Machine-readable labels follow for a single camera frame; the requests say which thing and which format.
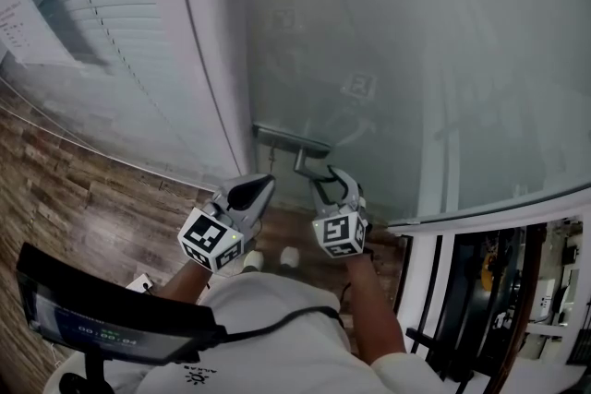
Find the person's right forearm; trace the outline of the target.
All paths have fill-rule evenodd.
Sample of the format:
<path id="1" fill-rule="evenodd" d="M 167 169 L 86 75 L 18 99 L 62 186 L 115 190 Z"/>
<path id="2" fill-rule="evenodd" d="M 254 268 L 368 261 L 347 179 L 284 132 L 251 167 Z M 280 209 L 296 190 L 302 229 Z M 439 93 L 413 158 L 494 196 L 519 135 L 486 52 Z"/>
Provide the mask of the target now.
<path id="1" fill-rule="evenodd" d="M 350 306 L 360 358 L 373 364 L 383 356 L 405 353 L 401 326 L 370 257 L 347 257 L 344 262 L 351 283 Z"/>

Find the black striped glass partition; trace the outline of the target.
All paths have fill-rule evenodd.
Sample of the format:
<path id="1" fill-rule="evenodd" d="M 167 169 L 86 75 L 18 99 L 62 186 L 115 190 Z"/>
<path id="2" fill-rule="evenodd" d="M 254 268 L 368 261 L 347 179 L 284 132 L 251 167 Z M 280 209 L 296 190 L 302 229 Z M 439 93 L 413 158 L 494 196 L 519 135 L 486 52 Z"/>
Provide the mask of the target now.
<path id="1" fill-rule="evenodd" d="M 502 364 L 522 283 L 526 227 L 461 233 L 452 239 L 449 266 L 436 239 L 426 301 L 411 351 L 426 361 L 453 394 L 468 394 L 476 375 L 488 378 L 483 394 L 500 394 Z"/>

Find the white paper notice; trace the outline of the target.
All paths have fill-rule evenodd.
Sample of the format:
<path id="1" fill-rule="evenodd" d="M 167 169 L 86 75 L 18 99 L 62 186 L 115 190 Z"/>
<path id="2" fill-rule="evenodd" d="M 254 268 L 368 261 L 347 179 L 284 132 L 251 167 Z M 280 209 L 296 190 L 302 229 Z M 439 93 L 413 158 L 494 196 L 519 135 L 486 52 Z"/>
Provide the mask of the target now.
<path id="1" fill-rule="evenodd" d="M 0 0 L 0 42 L 22 65 L 81 67 L 32 0 Z"/>

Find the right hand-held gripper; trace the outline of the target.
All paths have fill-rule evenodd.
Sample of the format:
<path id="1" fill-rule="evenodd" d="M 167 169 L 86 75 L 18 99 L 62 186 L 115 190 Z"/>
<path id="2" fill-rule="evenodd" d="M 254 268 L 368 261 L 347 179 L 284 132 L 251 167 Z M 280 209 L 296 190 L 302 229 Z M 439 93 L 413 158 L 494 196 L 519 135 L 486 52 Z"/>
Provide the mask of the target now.
<path id="1" fill-rule="evenodd" d="M 329 165 L 330 174 L 344 189 L 342 203 L 359 200 L 359 185 L 347 172 Z M 362 254 L 369 226 L 366 202 L 360 198 L 359 204 L 336 207 L 326 194 L 319 180 L 309 181 L 310 191 L 317 212 L 327 212 L 312 222 L 312 229 L 320 248 L 331 258 L 350 257 Z"/>

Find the silver door lever handle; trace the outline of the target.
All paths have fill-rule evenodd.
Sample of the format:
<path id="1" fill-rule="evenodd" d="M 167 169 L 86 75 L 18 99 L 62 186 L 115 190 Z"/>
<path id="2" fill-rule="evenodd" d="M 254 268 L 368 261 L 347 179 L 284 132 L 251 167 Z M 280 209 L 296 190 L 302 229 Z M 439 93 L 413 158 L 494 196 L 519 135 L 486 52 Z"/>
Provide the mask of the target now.
<path id="1" fill-rule="evenodd" d="M 308 158 L 324 160 L 331 153 L 331 146 L 265 125 L 254 124 L 252 128 L 253 135 L 259 143 L 295 155 L 293 170 L 296 174 L 306 177 L 308 180 L 322 183 L 335 181 L 333 177 L 312 171 L 306 165 Z"/>

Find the frosted glass door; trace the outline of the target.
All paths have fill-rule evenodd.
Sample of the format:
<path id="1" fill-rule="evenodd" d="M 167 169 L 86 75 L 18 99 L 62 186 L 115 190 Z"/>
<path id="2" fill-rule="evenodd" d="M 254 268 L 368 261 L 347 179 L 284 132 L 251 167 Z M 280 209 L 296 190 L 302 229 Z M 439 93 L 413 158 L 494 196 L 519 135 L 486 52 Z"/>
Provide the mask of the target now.
<path id="1" fill-rule="evenodd" d="M 247 72 L 384 220 L 591 187 L 591 0 L 247 0 Z"/>

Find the person's left forearm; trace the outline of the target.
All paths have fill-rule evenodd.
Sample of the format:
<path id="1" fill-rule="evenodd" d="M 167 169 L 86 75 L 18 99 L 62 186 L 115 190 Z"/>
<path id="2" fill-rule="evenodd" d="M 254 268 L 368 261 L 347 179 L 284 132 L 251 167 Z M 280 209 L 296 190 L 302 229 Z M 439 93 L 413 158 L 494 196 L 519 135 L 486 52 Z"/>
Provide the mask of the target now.
<path id="1" fill-rule="evenodd" d="M 158 297 L 196 304 L 211 279 L 212 272 L 189 260 L 157 293 Z"/>

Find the white window blinds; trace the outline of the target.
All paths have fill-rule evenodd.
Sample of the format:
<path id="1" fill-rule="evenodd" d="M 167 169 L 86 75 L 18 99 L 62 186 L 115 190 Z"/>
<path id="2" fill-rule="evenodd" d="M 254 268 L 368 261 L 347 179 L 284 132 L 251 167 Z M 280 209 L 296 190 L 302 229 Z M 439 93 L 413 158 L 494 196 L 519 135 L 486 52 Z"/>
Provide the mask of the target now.
<path id="1" fill-rule="evenodd" d="M 81 67 L 0 42 L 0 102 L 101 154 L 181 182 L 238 174 L 187 0 L 32 0 Z"/>

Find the person's white left shoe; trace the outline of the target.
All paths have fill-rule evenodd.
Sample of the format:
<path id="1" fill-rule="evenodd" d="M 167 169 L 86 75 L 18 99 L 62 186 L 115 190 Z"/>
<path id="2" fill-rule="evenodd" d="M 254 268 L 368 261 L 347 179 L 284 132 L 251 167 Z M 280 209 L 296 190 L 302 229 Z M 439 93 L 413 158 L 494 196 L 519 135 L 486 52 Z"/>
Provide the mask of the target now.
<path id="1" fill-rule="evenodd" d="M 247 272 L 261 272 L 264 266 L 264 255 L 262 252 L 253 250 L 250 251 L 245 259 L 243 264 L 243 273 Z"/>

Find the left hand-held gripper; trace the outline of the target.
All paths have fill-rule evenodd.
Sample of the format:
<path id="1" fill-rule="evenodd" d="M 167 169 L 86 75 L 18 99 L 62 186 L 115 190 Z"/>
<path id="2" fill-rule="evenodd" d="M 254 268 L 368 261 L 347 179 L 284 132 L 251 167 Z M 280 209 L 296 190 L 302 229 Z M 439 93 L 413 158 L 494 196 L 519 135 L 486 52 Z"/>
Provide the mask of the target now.
<path id="1" fill-rule="evenodd" d="M 211 273 L 244 254 L 254 226 L 275 190 L 271 174 L 257 173 L 228 181 L 202 208 L 193 208 L 178 233 L 184 254 Z"/>

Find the brown wooden frame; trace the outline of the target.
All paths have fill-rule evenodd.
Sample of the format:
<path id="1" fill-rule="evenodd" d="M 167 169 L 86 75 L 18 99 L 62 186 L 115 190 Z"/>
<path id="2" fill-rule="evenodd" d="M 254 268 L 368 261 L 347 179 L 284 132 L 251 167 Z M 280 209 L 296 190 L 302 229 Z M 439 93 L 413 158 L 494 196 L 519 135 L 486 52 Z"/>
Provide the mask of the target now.
<path id="1" fill-rule="evenodd" d="M 508 351 L 504 358 L 501 373 L 502 380 L 509 376 L 521 343 L 525 336 L 525 329 L 535 299 L 537 280 L 539 275 L 542 246 L 546 241 L 547 224 L 529 225 L 525 232 L 525 255 L 522 272 L 522 283 L 518 294 L 517 305 L 511 326 L 511 337 Z"/>

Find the white power strip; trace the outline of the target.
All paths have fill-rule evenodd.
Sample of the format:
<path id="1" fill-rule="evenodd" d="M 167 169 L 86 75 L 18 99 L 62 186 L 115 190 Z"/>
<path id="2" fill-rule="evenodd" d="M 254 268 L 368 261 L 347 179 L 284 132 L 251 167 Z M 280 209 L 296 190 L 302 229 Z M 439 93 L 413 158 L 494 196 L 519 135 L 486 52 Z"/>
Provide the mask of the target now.
<path id="1" fill-rule="evenodd" d="M 136 293 L 147 293 L 153 286 L 152 281 L 146 273 L 142 273 L 137 276 L 132 282 L 130 282 L 126 288 Z"/>

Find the black chest-mounted screen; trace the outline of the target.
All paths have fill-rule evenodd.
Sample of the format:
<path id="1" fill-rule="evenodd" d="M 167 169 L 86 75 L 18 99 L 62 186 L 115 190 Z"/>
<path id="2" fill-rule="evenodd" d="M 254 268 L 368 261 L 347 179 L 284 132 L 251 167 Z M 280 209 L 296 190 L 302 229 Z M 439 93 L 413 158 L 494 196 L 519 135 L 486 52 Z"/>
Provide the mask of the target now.
<path id="1" fill-rule="evenodd" d="M 209 307 L 131 291 L 31 244 L 20 249 L 16 277 L 31 331 L 106 360 L 193 363 L 226 336 Z"/>

